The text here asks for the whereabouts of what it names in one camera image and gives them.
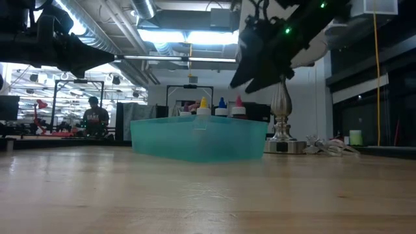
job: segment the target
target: dark t-shirt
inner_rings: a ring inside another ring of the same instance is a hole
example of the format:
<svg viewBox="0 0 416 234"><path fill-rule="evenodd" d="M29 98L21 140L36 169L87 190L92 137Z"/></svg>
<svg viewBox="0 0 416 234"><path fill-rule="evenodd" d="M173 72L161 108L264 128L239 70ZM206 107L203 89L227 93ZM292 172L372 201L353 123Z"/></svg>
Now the dark t-shirt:
<svg viewBox="0 0 416 234"><path fill-rule="evenodd" d="M97 107L94 109L88 109L84 113L84 121L88 122L88 125L99 125L101 121L109 120L109 113L107 110Z"/></svg>

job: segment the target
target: metal candlestick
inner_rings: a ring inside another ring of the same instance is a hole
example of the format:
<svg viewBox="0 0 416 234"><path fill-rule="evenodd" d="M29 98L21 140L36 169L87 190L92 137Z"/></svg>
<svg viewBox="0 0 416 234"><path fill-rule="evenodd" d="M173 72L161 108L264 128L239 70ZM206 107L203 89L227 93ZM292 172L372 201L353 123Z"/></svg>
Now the metal candlestick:
<svg viewBox="0 0 416 234"><path fill-rule="evenodd" d="M266 153L303 153L306 142L297 141L290 134L291 126L287 124L287 117L292 113L292 100L287 91L286 77L280 77L281 82L276 85L272 98L271 109L276 117L275 134L266 141Z"/></svg>

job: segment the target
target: yellow cable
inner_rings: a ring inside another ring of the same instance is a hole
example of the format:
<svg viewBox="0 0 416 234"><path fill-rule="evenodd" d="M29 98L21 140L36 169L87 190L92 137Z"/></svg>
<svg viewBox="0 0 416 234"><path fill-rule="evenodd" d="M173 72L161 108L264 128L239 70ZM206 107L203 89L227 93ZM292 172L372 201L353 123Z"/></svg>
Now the yellow cable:
<svg viewBox="0 0 416 234"><path fill-rule="evenodd" d="M190 46L189 46L189 57L191 57L191 56L192 56L192 43L190 43ZM192 66L192 62L189 62L189 75L188 75L188 77L192 76L192 74L190 73L191 66Z"/></svg>
<svg viewBox="0 0 416 234"><path fill-rule="evenodd" d="M381 127L380 127L380 60L378 58L378 35L377 35L377 16L376 1L374 1L374 13L372 15L374 22L374 40L376 44L376 64L377 64L377 146L380 146Z"/></svg>

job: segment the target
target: plastic bottle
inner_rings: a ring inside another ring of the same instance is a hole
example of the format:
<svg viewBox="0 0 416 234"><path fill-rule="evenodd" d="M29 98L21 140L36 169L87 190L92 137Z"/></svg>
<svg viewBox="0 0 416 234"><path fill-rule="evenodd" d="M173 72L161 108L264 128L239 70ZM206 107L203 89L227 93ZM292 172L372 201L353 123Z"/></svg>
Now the plastic bottle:
<svg viewBox="0 0 416 234"><path fill-rule="evenodd" d="M221 97L220 103L218 104L218 108L215 109L215 115L221 117L228 117L228 109L226 103L224 102L224 98Z"/></svg>
<svg viewBox="0 0 416 234"><path fill-rule="evenodd" d="M192 115L191 112L189 112L189 104L185 103L185 106L183 107L183 111L179 113L180 116L190 116Z"/></svg>
<svg viewBox="0 0 416 234"><path fill-rule="evenodd" d="M242 105L241 97L239 95L237 96L237 100L235 101L235 107L233 107L231 110L231 115L233 116L233 118L239 118L243 120L247 119L246 107Z"/></svg>
<svg viewBox="0 0 416 234"><path fill-rule="evenodd" d="M202 97L201 105L198 109L196 109L197 115L211 115L211 110L207 106L207 99Z"/></svg>

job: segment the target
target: red bottle cap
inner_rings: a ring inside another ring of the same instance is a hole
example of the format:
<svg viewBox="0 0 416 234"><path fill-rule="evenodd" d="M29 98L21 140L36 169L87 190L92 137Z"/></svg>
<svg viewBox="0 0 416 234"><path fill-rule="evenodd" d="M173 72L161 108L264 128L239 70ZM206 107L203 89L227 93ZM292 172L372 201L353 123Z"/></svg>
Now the red bottle cap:
<svg viewBox="0 0 416 234"><path fill-rule="evenodd" d="M236 107L243 107L241 97L239 95L237 96L237 100L235 101L235 106Z"/></svg>

